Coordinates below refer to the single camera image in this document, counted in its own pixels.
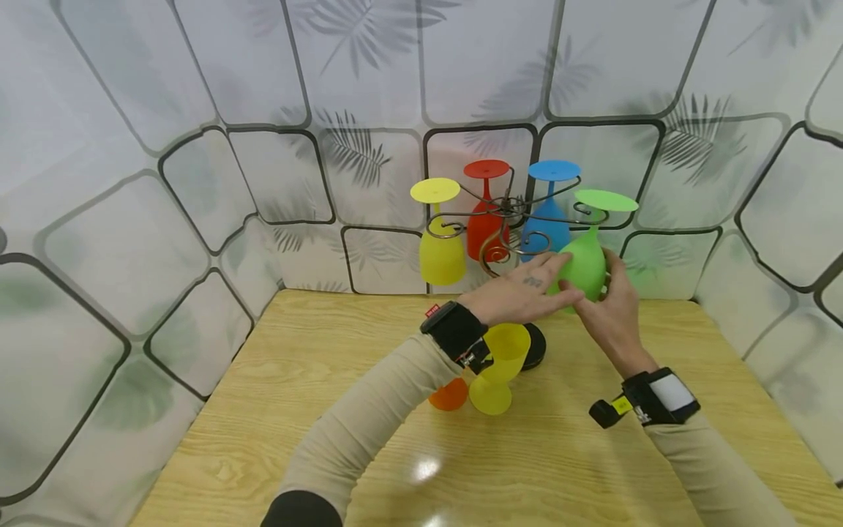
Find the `beige sleeve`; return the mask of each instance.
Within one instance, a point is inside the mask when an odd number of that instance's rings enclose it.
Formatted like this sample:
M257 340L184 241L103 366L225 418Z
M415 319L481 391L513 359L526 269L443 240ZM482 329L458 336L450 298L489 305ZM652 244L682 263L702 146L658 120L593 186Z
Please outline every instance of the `beige sleeve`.
M278 493L310 491L345 521L357 479L417 406L462 368L415 334L358 380L293 451Z
M706 527L780 527L796 521L729 443L697 413L644 427L674 468Z

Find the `dark sleeve cuff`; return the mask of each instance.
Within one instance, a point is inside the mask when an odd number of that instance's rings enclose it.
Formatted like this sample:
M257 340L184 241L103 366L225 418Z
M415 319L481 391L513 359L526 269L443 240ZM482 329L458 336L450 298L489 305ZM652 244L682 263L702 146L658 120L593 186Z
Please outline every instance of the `dark sleeve cuff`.
M260 527L342 527L342 520L323 497L309 491L290 491L272 500Z

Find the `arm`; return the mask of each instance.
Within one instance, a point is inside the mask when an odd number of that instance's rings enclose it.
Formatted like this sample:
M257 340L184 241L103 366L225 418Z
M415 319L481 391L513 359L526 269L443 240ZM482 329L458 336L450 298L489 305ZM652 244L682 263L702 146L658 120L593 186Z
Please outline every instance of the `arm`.
M638 297L623 261L606 250L609 290L599 303L574 309L623 379L658 370L638 333ZM795 525L776 495L700 412L684 424L650 424L647 436L670 462L706 527Z
M573 288L544 295L570 259L538 255L458 301L488 326L537 320L583 297ZM416 334L398 346L310 428L262 527L342 525L352 489L375 455L413 409L461 371L430 336Z
M352 489L374 456L411 411L460 372L430 336L404 341L310 428L263 525L283 525L294 511L294 525L341 525Z
M776 495L701 413L685 424L644 430L670 462L706 526L796 525Z

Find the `yellow wine glass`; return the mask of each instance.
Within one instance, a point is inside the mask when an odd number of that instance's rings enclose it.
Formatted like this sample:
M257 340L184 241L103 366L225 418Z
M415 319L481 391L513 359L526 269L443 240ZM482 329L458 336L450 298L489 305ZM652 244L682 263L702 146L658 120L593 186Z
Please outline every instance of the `yellow wine glass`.
M513 393L507 383L518 375L524 365L530 336L523 325L500 324L493 326L483 340L494 362L471 383L469 399L480 412L497 416L513 403Z
M459 194L459 183L448 178L421 180L410 189L414 200L432 205L433 214L441 212L439 203L454 199ZM443 218L430 222L431 232L440 236L457 233L453 226L446 226ZM421 278L434 286L447 286L459 282L465 275L465 249L459 236L437 238L427 232L421 233L419 244L419 269Z

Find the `black round stand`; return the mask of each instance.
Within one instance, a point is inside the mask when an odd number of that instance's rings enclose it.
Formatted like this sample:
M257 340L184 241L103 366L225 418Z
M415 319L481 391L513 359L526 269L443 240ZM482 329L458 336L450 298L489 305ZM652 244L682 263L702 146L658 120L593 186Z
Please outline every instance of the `black round stand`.
M530 344L527 358L524 359L524 366L521 367L523 372L541 364L547 351L547 340L541 330L535 324L524 324L524 327L529 331Z

